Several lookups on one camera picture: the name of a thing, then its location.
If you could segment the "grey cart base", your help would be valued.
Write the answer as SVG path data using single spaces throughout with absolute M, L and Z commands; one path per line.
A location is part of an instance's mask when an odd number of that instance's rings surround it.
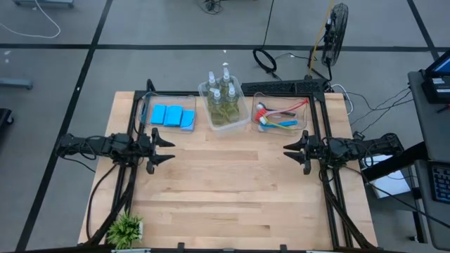
M 60 5 L 67 6 L 68 8 L 74 8 L 74 0 L 11 0 L 15 5 L 20 6 L 22 4 L 39 4 L 41 5 Z

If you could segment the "black aluminium table frame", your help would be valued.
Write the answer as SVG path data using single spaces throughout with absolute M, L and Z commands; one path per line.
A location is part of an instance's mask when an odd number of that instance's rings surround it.
M 264 134 L 253 124 L 217 136 L 202 98 L 195 129 L 164 132 L 172 158 L 148 174 L 137 171 L 131 212 L 143 219 L 139 247 L 186 249 L 332 250 L 343 223 L 326 200 L 320 165 L 310 174 L 285 156 L 299 136 Z

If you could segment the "small green potted plant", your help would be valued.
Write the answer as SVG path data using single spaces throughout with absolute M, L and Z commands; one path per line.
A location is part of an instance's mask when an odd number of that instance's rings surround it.
M 107 240 L 115 249 L 131 249 L 143 237 L 143 218 L 124 212 L 108 229 Z

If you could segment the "black perforated box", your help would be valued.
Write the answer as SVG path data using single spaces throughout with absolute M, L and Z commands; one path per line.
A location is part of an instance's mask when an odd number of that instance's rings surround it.
M 248 82 L 241 85 L 244 93 L 270 93 L 270 94 L 288 94 L 299 95 L 314 92 L 323 92 L 326 79 L 300 79 L 290 81 L 273 82 Z

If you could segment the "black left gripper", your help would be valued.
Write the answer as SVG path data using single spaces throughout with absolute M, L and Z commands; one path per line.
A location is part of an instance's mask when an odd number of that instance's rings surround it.
M 140 149 L 140 156 L 147 157 L 146 171 L 149 174 L 155 173 L 155 166 L 175 158 L 175 155 L 157 155 L 156 146 L 159 147 L 174 147 L 175 145 L 169 141 L 165 141 L 160 136 L 158 136 L 158 129 L 152 128 L 150 135 L 145 133 L 137 135 L 137 143 Z

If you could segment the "black box with white label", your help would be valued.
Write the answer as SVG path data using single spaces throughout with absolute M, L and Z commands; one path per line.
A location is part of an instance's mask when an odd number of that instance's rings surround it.
M 427 78 L 421 86 L 429 103 L 450 103 L 450 77 Z

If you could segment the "black keyboard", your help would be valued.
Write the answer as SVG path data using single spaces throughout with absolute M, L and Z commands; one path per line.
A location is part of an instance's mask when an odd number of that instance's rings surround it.
M 428 165 L 433 200 L 450 205 L 450 165 L 437 162 Z

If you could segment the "clear yellow-green soap pump bottle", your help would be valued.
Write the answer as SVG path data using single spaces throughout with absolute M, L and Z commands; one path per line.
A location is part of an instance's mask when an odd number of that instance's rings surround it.
M 209 71 L 208 81 L 205 87 L 207 92 L 207 101 L 210 102 L 212 97 L 214 96 L 214 92 L 216 90 L 219 90 L 219 85 L 217 83 L 217 79 L 215 78 L 213 71 Z
M 240 108 L 238 101 L 239 96 L 236 92 L 236 88 L 232 83 L 229 83 L 229 89 L 226 95 L 226 114 L 230 123 L 238 122 L 240 120 Z
M 223 67 L 223 75 L 220 80 L 220 87 L 221 88 L 228 88 L 229 84 L 233 84 L 233 80 L 231 78 L 229 69 L 227 67 Z
M 211 89 L 211 92 L 213 95 L 210 101 L 210 117 L 212 124 L 216 127 L 220 127 L 228 122 L 225 102 L 219 89 Z

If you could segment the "shallow clear plastic bin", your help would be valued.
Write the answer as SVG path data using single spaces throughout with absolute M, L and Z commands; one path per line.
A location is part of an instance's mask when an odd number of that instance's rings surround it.
M 189 134 L 192 133 L 194 130 L 192 131 L 182 131 L 180 130 L 180 126 L 164 126 L 163 124 L 151 124 L 150 123 L 150 118 L 151 118 L 151 113 L 153 110 L 153 106 L 155 104 L 163 104 L 168 106 L 171 105 L 181 105 L 183 107 L 183 111 L 184 110 L 195 110 L 195 116 L 196 116 L 196 97 L 189 95 L 189 96 L 167 96 L 167 95 L 162 95 L 162 94 L 158 94 L 155 92 L 147 92 L 145 93 L 142 97 L 142 103 L 145 101 L 147 102 L 147 106 L 148 106 L 148 115 L 147 115 L 147 119 L 146 119 L 146 123 L 143 124 L 146 126 L 146 128 L 152 129 L 153 127 L 158 128 L 158 130 L 160 132 L 170 132 L 170 133 L 176 133 L 176 134 Z M 138 112 L 138 119 L 139 119 L 139 114 L 141 111 L 141 106 L 139 108 L 139 112 Z
M 307 122 L 308 122 L 308 109 L 309 109 L 309 102 L 306 105 L 303 105 L 291 112 L 295 113 L 296 115 L 294 117 L 290 117 L 287 115 L 282 114 L 273 114 L 269 115 L 267 119 L 270 122 L 284 122 L 284 121 L 290 121 L 290 120 L 297 120 L 298 124 L 292 127 L 292 130 L 282 130 L 282 129 L 269 129 L 267 131 L 260 131 L 258 129 L 259 123 L 255 119 L 255 115 L 258 112 L 257 105 L 258 103 L 263 103 L 265 106 L 271 109 L 275 110 L 282 110 L 285 108 L 289 108 L 293 106 L 296 103 L 299 103 L 303 100 L 306 100 L 308 98 L 304 97 L 297 97 L 297 98 L 291 98 L 291 97 L 275 97 L 275 96 L 268 96 L 261 92 L 257 92 L 252 99 L 252 129 L 254 131 L 258 131 L 265 134 L 278 134 L 278 135 L 284 135 L 284 136 L 295 136 L 298 133 L 300 133 L 302 130 L 305 130 L 307 128 Z

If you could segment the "black desk crossbar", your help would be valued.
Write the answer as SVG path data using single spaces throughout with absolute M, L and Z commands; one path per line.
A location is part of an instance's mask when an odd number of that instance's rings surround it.
M 425 142 L 418 143 L 406 149 L 398 156 L 392 156 L 362 171 L 365 182 L 371 182 L 392 172 L 412 165 L 416 160 L 427 160 L 428 150 Z

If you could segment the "light blue sponge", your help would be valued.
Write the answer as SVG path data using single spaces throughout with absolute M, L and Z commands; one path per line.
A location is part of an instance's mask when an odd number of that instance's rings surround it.
M 184 110 L 182 112 L 180 130 L 192 131 L 195 126 L 195 110 Z
M 167 106 L 163 104 L 155 104 L 151 113 L 151 124 L 163 124 L 165 120 Z
M 165 127 L 179 127 L 183 114 L 183 107 L 181 105 L 168 106 L 165 113 L 163 125 Z

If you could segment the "yellow-green dish brush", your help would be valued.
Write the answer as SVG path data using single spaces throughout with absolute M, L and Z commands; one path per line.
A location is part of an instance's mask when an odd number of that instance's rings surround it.
M 284 129 L 284 130 L 293 130 L 293 126 L 298 124 L 297 120 L 290 120 L 284 122 L 270 122 L 266 117 L 260 117 L 257 122 L 259 123 L 259 128 L 262 131 L 266 129 Z

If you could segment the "grey floor base bar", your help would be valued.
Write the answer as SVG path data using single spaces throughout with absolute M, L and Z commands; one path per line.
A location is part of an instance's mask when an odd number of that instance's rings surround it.
M 24 88 L 31 90 L 33 89 L 33 82 L 28 79 L 15 79 L 0 77 L 0 86 L 13 87 L 13 88 Z

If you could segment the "red dish brush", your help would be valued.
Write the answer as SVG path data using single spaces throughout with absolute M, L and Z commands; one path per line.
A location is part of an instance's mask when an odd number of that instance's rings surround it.
M 306 105 L 309 102 L 308 99 L 303 100 L 299 103 L 294 104 L 293 106 L 289 107 L 289 108 L 285 108 L 282 110 L 274 110 L 274 111 L 267 111 L 265 109 L 258 109 L 257 114 L 255 115 L 255 119 L 258 120 L 260 117 L 268 117 L 269 115 L 273 115 L 273 114 L 281 114 L 282 112 L 291 112 L 303 105 Z

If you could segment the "black caster base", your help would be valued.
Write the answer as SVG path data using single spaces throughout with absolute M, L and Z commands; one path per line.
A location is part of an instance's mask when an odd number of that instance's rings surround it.
M 12 110 L 7 108 L 0 108 L 0 133 L 6 129 L 6 127 L 14 123 L 12 116 Z

